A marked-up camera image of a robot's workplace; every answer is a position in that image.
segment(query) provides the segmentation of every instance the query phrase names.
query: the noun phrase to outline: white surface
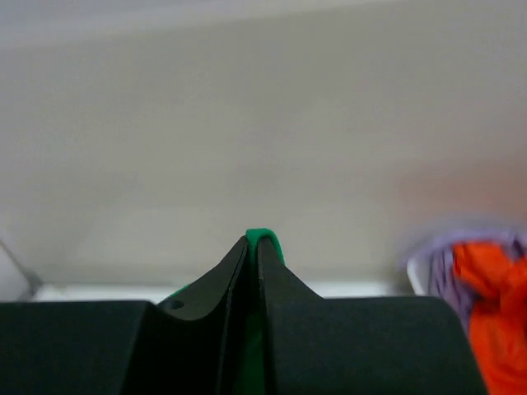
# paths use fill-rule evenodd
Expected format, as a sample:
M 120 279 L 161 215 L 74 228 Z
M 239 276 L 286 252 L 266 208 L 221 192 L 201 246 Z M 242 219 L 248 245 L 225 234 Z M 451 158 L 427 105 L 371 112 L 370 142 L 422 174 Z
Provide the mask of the white surface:
M 380 279 L 417 225 L 525 219 L 527 2 L 111 4 L 2 24 L 0 236 L 45 281 L 195 278 L 253 226 Z
M 406 266 L 408 279 L 416 295 L 428 295 L 430 284 L 430 265 L 418 259 L 410 259 Z
M 326 298 L 388 296 L 401 295 L 402 291 L 380 281 L 377 282 L 315 282 L 308 286 L 319 295 Z M 150 300 L 161 302 L 164 298 L 178 290 L 180 286 L 98 286 L 98 285 L 69 285 L 42 286 L 34 300 Z
M 0 302 L 28 296 L 30 284 L 0 244 Z

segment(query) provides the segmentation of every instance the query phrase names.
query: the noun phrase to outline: beige wall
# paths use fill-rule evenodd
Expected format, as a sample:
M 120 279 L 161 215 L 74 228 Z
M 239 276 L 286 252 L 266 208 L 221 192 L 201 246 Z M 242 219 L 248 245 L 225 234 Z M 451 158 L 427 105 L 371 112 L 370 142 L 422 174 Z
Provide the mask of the beige wall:
M 381 278 L 416 226 L 525 217 L 526 2 L 248 3 L 2 28 L 21 263 L 181 283 L 267 226 L 304 278 Z

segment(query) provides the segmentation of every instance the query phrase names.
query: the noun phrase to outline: black plastic object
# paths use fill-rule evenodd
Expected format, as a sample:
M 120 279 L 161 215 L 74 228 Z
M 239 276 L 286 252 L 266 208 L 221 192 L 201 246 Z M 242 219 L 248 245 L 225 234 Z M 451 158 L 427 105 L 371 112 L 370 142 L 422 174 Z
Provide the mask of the black plastic object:
M 487 393 L 439 300 L 325 300 L 282 265 L 270 239 L 256 246 L 256 267 L 249 252 L 242 237 L 159 306 L 0 304 L 0 394 L 232 394 L 255 306 L 269 395 Z

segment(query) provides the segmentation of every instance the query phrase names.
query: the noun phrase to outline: orange cloth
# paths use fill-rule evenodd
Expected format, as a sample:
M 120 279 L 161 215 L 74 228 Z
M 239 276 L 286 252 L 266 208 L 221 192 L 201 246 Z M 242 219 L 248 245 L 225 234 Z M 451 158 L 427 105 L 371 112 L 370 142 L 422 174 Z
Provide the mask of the orange cloth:
M 458 244 L 454 257 L 454 274 L 482 296 L 469 339 L 490 394 L 527 395 L 527 259 L 491 243 Z

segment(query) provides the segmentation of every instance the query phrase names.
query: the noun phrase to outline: purple fabric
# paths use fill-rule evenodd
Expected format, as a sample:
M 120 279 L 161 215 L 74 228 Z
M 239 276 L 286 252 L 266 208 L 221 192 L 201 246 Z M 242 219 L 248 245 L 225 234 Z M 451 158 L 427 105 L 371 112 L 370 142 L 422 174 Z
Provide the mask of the purple fabric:
M 420 244 L 404 261 L 417 259 L 423 264 L 430 264 L 430 282 L 428 293 L 443 298 L 458 314 L 461 324 L 467 332 L 474 301 L 478 294 L 470 286 L 455 278 L 454 244 L 488 241 L 501 244 L 505 252 L 513 259 L 525 255 L 527 251 L 527 231 L 515 230 L 504 226 L 466 227 L 450 230 L 435 235 Z

